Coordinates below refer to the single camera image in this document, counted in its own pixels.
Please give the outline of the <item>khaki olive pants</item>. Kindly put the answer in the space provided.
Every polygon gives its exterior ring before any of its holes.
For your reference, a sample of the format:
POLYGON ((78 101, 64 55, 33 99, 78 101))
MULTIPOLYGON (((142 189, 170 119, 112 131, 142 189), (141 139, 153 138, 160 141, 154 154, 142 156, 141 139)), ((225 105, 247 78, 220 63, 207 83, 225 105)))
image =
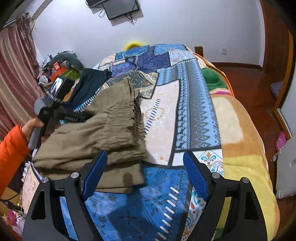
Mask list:
POLYGON ((85 112, 90 119, 65 123, 48 137, 33 158, 35 168, 51 179, 63 179, 103 150, 107 166, 96 189, 131 193, 133 186, 144 184, 142 160, 147 157, 139 91, 125 79, 100 92, 85 112))

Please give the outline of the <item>orange red box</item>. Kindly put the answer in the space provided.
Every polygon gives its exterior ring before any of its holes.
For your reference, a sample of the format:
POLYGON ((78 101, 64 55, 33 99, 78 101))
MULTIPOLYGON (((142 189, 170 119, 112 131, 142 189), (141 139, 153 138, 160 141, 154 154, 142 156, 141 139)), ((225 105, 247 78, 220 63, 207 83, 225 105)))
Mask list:
POLYGON ((55 62, 53 64, 53 69, 54 69, 54 72, 52 73, 52 75, 50 77, 51 81, 54 81, 57 76, 62 75, 67 70, 67 68, 65 66, 62 66, 58 62, 55 62))

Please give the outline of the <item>striped pink curtain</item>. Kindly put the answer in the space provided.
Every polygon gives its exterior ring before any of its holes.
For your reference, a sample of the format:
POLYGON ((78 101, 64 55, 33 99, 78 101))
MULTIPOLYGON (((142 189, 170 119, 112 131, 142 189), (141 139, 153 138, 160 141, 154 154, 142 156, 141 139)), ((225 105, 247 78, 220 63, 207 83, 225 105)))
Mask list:
POLYGON ((20 15, 1 30, 1 140, 35 116, 34 103, 44 96, 38 74, 31 20, 20 15))

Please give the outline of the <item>green patterned storage bag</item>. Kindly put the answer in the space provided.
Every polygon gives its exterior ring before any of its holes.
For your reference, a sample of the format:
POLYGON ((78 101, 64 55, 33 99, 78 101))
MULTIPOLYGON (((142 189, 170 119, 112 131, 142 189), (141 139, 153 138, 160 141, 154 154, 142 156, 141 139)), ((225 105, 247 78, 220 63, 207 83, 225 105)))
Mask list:
POLYGON ((65 72, 62 73, 62 76, 73 81, 80 79, 80 73, 73 68, 68 68, 65 72))

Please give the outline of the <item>dark navy folded garment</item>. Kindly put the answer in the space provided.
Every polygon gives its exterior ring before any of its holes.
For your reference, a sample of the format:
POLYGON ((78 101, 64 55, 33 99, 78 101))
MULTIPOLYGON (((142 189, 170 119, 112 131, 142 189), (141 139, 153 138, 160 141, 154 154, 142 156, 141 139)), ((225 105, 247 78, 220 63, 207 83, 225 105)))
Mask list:
POLYGON ((79 82, 76 84, 69 100, 64 103, 65 108, 75 109, 89 100, 102 85, 111 78, 108 69, 103 71, 85 68, 79 82))

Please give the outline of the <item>yellow orange fleece blanket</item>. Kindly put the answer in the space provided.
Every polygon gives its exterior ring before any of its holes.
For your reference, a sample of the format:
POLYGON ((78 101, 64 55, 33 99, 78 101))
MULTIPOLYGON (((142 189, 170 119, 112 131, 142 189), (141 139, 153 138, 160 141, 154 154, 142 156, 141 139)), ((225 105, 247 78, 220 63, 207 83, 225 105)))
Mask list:
POLYGON ((233 180, 250 179, 264 215, 267 239, 272 240, 280 224, 280 211, 273 193, 263 140, 247 110, 234 97, 225 73, 204 57, 194 56, 202 70, 214 74, 214 77, 205 79, 220 131, 224 176, 233 180))

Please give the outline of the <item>pink slipper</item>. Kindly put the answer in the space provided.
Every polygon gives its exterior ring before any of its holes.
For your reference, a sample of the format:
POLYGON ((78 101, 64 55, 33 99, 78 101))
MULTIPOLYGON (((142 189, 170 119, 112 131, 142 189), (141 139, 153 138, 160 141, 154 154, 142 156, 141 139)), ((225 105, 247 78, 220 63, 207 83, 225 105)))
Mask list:
POLYGON ((284 132, 280 132, 277 141, 275 142, 275 149, 276 151, 280 151, 286 144, 287 138, 284 132))

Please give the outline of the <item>yellow curved headboard tube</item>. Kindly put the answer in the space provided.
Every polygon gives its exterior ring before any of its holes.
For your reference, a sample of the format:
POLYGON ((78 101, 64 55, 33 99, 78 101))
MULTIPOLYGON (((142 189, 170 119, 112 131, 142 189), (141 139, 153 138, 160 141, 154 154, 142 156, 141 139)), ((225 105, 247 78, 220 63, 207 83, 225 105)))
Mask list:
POLYGON ((128 42, 125 47, 124 47, 124 51, 128 51, 128 50, 131 50, 133 48, 138 48, 138 47, 142 47, 144 46, 145 44, 140 42, 140 41, 130 41, 128 42))

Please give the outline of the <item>blue patchwork bedspread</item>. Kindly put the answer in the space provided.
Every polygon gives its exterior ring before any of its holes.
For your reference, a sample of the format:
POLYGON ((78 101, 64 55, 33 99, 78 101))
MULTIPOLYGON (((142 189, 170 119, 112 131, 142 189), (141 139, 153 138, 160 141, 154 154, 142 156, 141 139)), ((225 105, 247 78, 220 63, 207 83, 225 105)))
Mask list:
MULTIPOLYGON (((224 173, 219 126, 201 67, 184 45, 157 44, 113 54, 100 62, 98 70, 105 69, 111 78, 74 112, 86 113, 100 92, 131 81, 139 91, 144 123, 144 184, 131 193, 95 189, 85 201, 87 211, 102 240, 187 240, 205 201, 190 182, 184 153, 191 151, 200 161, 209 154, 217 162, 211 171, 224 173)), ((23 193, 36 183, 35 194, 45 177, 32 164, 23 193)), ((65 197, 60 204, 69 237, 79 240, 65 197)))

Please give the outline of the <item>brown wooden door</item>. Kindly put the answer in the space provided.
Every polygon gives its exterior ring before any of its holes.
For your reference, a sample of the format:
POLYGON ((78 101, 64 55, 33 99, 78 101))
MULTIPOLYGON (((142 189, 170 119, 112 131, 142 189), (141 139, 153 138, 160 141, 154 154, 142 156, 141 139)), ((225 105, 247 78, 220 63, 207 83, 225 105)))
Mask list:
POLYGON ((263 71, 272 82, 285 78, 292 64, 292 37, 270 1, 260 1, 265 29, 263 71))

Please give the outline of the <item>wall mounted television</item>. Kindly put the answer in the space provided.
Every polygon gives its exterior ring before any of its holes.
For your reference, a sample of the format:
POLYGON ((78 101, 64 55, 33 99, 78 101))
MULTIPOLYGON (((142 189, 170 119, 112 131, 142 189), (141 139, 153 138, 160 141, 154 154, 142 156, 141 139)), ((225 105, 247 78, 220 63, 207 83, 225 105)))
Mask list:
POLYGON ((139 3, 135 0, 86 0, 86 4, 89 8, 103 8, 109 20, 140 10, 139 3))

